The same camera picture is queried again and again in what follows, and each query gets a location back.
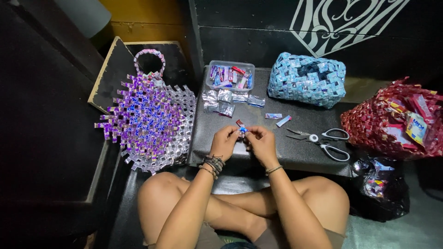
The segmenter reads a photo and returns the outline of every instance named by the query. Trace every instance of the shorts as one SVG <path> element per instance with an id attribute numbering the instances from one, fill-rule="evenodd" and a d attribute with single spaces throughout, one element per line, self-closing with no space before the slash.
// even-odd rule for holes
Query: shorts
<path id="1" fill-rule="evenodd" d="M 332 248 L 341 249 L 346 235 L 341 235 L 328 229 L 325 229 L 325 232 L 331 241 Z M 215 230 L 210 227 L 208 223 L 203 223 L 195 249 L 220 249 L 224 245 L 225 242 L 218 237 Z M 254 245 L 260 249 L 290 248 L 280 223 L 274 225 L 273 227 L 267 228 L 254 242 Z M 148 249 L 155 249 L 155 244 L 148 245 Z"/>

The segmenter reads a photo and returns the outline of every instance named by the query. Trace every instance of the plastic container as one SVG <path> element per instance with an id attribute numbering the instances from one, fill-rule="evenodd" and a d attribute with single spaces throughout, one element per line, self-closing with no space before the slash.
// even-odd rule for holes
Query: plastic container
<path id="1" fill-rule="evenodd" d="M 236 66 L 240 69 L 245 69 L 246 71 L 250 71 L 252 74 L 252 79 L 251 79 L 251 88 L 243 88 L 243 89 L 238 89 L 236 87 L 225 87 L 225 86 L 220 86 L 220 87 L 215 87 L 213 85 L 213 82 L 211 80 L 211 68 L 212 66 Z M 228 89 L 231 90 L 233 92 L 248 92 L 250 91 L 252 88 L 254 88 L 254 78 L 255 78 L 255 66 L 253 64 L 250 63 L 241 63 L 241 62 L 227 62 L 227 61 L 211 61 L 209 63 L 209 70 L 207 72 L 206 75 L 206 85 L 208 85 L 212 90 L 214 89 Z"/>

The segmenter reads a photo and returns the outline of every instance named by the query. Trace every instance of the woven handle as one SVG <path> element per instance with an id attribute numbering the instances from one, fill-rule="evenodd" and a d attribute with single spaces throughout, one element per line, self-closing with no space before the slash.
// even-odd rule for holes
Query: woven handle
<path id="1" fill-rule="evenodd" d="M 163 64 L 162 64 L 162 68 L 160 69 L 160 72 L 158 72 L 158 71 L 155 72 L 155 73 L 150 72 L 150 73 L 148 74 L 148 78 L 149 78 L 149 79 L 152 79 L 152 78 L 162 79 L 162 77 L 163 77 L 163 71 L 165 70 L 165 65 L 166 65 L 166 61 L 165 61 L 165 58 L 164 58 L 163 54 L 160 53 L 160 51 L 155 50 L 155 49 L 143 49 L 142 51 L 138 52 L 138 53 L 135 55 L 135 57 L 134 57 L 134 66 L 136 67 L 137 74 L 140 72 L 140 69 L 139 69 L 139 63 L 138 63 L 138 57 L 139 57 L 140 55 L 142 55 L 142 54 L 154 54 L 154 55 L 156 55 L 157 57 L 160 58 L 160 60 L 161 60 L 162 63 L 163 63 Z"/>

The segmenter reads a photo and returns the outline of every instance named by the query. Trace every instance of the scissors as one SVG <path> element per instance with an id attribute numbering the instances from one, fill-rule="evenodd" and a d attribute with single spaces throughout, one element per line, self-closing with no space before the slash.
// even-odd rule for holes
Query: scissors
<path id="1" fill-rule="evenodd" d="M 328 157 L 330 157 L 332 160 L 335 160 L 335 161 L 338 161 L 338 162 L 346 162 L 350 158 L 350 156 L 349 156 L 349 154 L 347 152 L 342 151 L 340 149 L 337 149 L 336 147 L 332 147 L 327 142 L 322 142 L 321 141 L 323 139 L 331 140 L 331 141 L 348 140 L 349 139 L 349 134 L 346 131 L 342 130 L 342 129 L 332 128 L 332 129 L 329 129 L 329 130 L 323 132 L 321 135 L 309 134 L 309 133 L 306 133 L 306 132 L 297 132 L 297 131 L 293 131 L 291 129 L 288 129 L 288 131 L 296 134 L 296 135 L 292 135 L 292 136 L 286 135 L 288 137 L 295 138 L 295 139 L 298 139 L 298 140 L 306 139 L 305 141 L 309 141 L 309 142 L 312 142 L 314 144 L 319 145 L 320 148 L 322 148 L 322 150 L 326 153 L 326 155 Z M 335 132 L 343 133 L 344 137 L 328 135 L 328 133 L 334 132 L 334 131 Z M 346 159 L 335 158 L 333 155 L 331 155 L 329 153 L 328 149 L 330 149 L 332 151 L 335 151 L 335 152 L 337 152 L 339 154 L 345 155 Z"/>

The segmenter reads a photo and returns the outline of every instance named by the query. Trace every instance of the leg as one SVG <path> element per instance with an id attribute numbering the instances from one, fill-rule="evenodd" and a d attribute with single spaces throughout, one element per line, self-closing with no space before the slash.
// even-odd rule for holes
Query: leg
<path id="1" fill-rule="evenodd" d="M 167 217 L 188 189 L 190 183 L 172 173 L 150 177 L 138 193 L 141 227 L 148 244 L 155 244 Z M 264 230 L 266 220 L 225 201 L 210 197 L 205 221 L 214 229 L 239 232 L 255 241 Z"/>
<path id="2" fill-rule="evenodd" d="M 324 228 L 345 234 L 349 199 L 338 184 L 321 176 L 307 177 L 292 183 Z M 268 217 L 277 211 L 269 187 L 258 192 L 215 197 L 262 217 Z"/>

